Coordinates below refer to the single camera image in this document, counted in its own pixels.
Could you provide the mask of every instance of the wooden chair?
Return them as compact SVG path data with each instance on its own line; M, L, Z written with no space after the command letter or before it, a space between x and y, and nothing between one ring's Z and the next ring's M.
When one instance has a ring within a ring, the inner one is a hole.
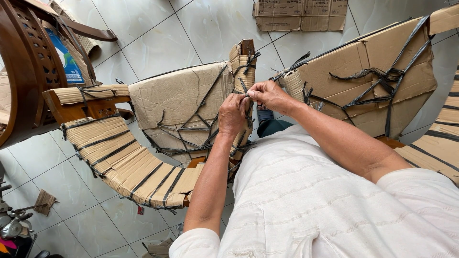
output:
M117 40L111 30L98 30L56 17L25 0L0 0L0 54L11 89L11 111L8 125L0 132L0 149L58 127L41 93L66 88L68 84L59 55L41 20L57 24L58 31L84 57L94 80L92 65L74 32L98 40Z

